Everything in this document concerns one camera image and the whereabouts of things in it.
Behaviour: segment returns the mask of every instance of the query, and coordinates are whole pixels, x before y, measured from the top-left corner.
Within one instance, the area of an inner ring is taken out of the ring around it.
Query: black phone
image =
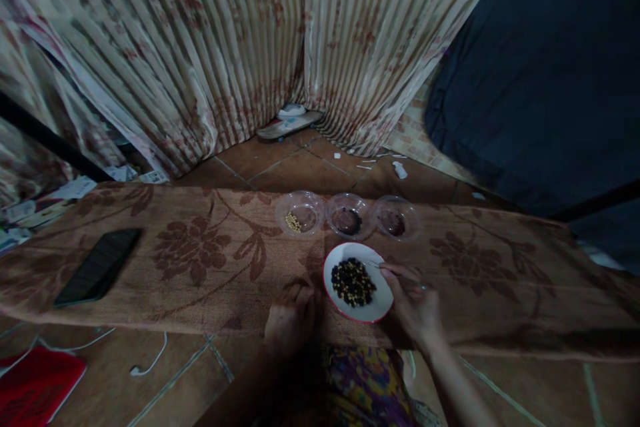
[[[100,237],[53,305],[65,307],[104,297],[141,233],[142,229],[115,230]]]

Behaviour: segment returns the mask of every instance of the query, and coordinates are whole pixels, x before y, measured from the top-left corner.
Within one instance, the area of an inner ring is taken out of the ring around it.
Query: beige curtain
[[[124,162],[95,114],[14,22],[0,23],[0,89],[97,165]],[[72,175],[68,164],[0,121],[0,207],[55,189]]]
[[[478,0],[305,0],[304,87],[322,133],[373,155]]]
[[[4,20],[176,177],[292,99],[326,113],[337,145],[371,155],[476,1],[10,0]]]
[[[24,30],[171,176],[251,137],[292,96],[302,0],[14,0]]]

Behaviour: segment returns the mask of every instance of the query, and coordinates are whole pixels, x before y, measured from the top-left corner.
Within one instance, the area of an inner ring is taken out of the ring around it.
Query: left hand
[[[293,284],[273,302],[263,344],[277,362],[293,357],[311,337],[317,297],[312,287]]]

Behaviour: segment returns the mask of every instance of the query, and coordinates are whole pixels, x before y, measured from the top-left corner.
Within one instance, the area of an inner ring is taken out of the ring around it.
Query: slipper
[[[306,111],[307,109],[305,109],[299,103],[288,103],[282,108],[281,111],[278,112],[278,115],[276,116],[279,120],[287,120],[287,119],[290,119],[291,117],[299,117],[300,115],[303,115]]]

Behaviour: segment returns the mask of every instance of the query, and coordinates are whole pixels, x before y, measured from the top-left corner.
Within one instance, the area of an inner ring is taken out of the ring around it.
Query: red notebook
[[[0,372],[23,354],[0,360]],[[80,382],[86,363],[65,352],[36,346],[0,377],[0,426],[47,425]]]

